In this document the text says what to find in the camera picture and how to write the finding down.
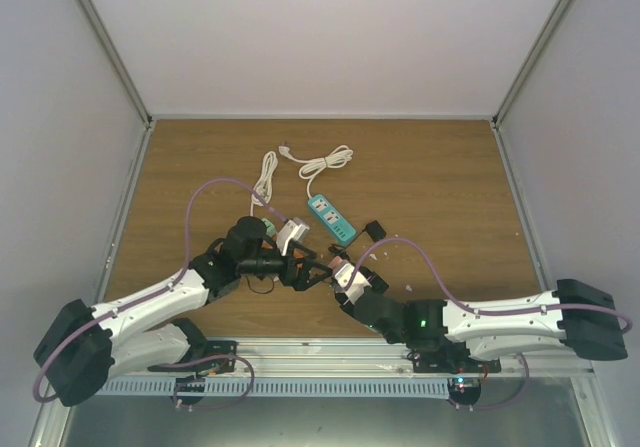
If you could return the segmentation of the green charger plug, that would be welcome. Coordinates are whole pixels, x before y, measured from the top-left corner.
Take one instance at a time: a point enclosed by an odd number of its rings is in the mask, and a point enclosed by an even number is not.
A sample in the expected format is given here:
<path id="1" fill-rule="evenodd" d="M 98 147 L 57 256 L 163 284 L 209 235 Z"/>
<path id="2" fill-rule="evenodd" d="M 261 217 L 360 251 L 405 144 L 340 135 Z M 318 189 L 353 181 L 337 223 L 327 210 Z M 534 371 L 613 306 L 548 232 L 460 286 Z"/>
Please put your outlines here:
<path id="1" fill-rule="evenodd" d="M 266 234 L 269 237 L 274 237 L 277 234 L 277 229 L 275 224 L 270 220 L 268 220 L 267 218 L 262 218 L 261 221 L 266 226 Z"/>

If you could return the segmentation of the teal power strip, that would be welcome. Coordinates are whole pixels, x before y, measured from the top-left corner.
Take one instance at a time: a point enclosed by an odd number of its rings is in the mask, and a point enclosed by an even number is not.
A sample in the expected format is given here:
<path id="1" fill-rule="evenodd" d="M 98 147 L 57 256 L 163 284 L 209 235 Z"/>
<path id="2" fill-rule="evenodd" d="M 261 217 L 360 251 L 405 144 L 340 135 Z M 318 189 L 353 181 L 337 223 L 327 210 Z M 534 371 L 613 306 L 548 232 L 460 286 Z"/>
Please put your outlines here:
<path id="1" fill-rule="evenodd" d="M 347 246 L 356 238 L 356 229 L 324 195 L 311 197 L 307 204 L 339 245 Z"/>

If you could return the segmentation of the orange power strip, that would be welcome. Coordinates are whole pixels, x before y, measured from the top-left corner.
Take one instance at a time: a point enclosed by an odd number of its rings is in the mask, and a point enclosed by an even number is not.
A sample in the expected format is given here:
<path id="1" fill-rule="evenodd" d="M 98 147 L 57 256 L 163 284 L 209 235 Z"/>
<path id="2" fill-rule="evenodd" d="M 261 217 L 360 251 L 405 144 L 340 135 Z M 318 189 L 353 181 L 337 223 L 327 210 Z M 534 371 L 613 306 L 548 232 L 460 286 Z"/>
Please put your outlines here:
<path id="1" fill-rule="evenodd" d="M 307 252 L 306 250 L 299 248 L 294 249 L 293 256 L 295 258 L 297 276 L 301 276 L 304 272 L 308 272 L 310 270 L 309 261 L 315 259 L 315 254 L 313 252 Z"/>

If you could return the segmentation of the pink charger plug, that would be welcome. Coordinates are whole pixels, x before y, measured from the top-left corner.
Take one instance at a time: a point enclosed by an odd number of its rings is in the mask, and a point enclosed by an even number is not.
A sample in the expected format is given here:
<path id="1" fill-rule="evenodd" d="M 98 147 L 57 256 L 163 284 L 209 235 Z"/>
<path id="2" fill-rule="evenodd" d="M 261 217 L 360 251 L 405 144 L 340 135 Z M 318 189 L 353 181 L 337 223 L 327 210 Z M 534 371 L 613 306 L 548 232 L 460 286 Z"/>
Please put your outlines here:
<path id="1" fill-rule="evenodd" d="M 335 267 L 339 266 L 343 261 L 344 261 L 344 259 L 342 257 L 336 256 L 328 264 L 328 267 L 331 268 L 331 269 L 334 269 Z"/>

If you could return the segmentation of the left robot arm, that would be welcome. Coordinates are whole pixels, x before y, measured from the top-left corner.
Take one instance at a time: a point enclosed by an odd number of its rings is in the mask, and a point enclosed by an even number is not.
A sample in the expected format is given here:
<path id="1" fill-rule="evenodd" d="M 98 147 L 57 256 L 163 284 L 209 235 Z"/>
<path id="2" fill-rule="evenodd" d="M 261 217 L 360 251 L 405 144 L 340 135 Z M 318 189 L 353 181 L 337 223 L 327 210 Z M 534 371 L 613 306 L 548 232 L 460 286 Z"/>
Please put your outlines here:
<path id="1" fill-rule="evenodd" d="M 298 292 L 328 279 L 331 269 L 302 243 L 307 231 L 294 218 L 271 237 L 262 220 L 245 216 L 155 285 L 93 306 L 80 299 L 67 303 L 34 351 L 40 368 L 34 399 L 71 407 L 120 375 L 209 365 L 206 337 L 184 313 L 229 295 L 244 277 L 275 276 Z"/>

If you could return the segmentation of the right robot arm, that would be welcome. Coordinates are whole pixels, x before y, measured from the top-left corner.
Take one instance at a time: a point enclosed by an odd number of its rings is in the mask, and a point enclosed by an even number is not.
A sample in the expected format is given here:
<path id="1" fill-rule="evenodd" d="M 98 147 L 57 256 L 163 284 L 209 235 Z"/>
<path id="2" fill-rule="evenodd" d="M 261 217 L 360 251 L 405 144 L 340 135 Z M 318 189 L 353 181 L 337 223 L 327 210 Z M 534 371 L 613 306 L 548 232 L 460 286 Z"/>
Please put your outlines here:
<path id="1" fill-rule="evenodd" d="M 375 272 L 342 261 L 333 269 L 332 286 L 341 309 L 387 343 L 456 372 L 477 361 L 553 349 L 595 361 L 628 356 L 613 297 L 575 279 L 502 301 L 400 302 L 386 296 L 388 285 Z"/>

